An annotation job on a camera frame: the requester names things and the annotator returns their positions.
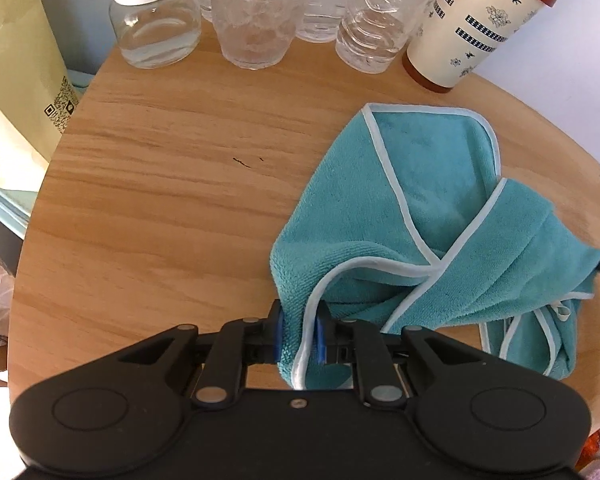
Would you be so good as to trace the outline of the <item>teal microfiber towel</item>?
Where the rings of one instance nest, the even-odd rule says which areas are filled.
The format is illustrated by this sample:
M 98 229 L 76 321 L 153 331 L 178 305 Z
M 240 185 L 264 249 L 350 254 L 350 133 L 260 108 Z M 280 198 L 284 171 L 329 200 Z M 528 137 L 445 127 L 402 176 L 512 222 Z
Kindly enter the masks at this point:
M 475 325 L 485 352 L 564 379 L 600 249 L 501 172 L 489 123 L 464 108 L 370 103 L 317 166 L 275 241 L 279 370 L 296 389 L 347 387 L 317 356 L 317 310 L 396 335 Z

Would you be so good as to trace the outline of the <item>cream cup with red lid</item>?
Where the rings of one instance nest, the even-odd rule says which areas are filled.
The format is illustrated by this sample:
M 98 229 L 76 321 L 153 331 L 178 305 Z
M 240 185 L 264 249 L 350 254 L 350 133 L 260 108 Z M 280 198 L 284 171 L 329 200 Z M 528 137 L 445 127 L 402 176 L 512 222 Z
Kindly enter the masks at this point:
M 421 86 L 449 92 L 557 0 L 431 0 L 402 58 Z

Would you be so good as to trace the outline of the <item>clear plastic water bottle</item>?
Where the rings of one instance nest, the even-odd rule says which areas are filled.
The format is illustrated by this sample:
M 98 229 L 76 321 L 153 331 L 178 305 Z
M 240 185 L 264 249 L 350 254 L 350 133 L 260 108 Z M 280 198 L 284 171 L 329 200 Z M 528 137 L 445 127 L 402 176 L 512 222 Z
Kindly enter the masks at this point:
M 359 72 L 384 72 L 410 38 L 428 1 L 348 0 L 336 53 Z

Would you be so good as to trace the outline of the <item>textured clear glass tumbler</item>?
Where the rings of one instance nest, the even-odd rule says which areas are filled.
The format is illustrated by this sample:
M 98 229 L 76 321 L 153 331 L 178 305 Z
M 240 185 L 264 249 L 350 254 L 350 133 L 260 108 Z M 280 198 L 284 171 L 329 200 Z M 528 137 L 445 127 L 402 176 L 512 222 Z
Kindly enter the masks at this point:
M 308 0 L 211 0 L 224 58 L 245 70 L 279 63 L 303 20 Z

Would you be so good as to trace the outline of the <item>pale yellow paper bag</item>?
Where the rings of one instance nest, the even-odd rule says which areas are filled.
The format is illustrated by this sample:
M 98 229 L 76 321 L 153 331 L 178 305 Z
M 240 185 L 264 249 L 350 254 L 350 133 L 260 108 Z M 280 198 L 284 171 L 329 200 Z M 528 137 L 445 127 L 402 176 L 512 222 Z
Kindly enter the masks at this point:
M 36 192 L 76 110 L 41 0 L 0 0 L 0 188 Z

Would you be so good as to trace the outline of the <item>glass jar with white lid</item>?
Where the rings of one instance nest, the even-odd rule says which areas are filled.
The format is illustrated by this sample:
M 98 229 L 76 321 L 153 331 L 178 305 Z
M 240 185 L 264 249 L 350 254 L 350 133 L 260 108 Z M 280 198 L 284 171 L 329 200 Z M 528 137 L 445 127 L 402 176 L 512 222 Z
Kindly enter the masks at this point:
M 201 35 L 198 0 L 112 0 L 109 16 L 122 58 L 141 70 L 180 62 Z

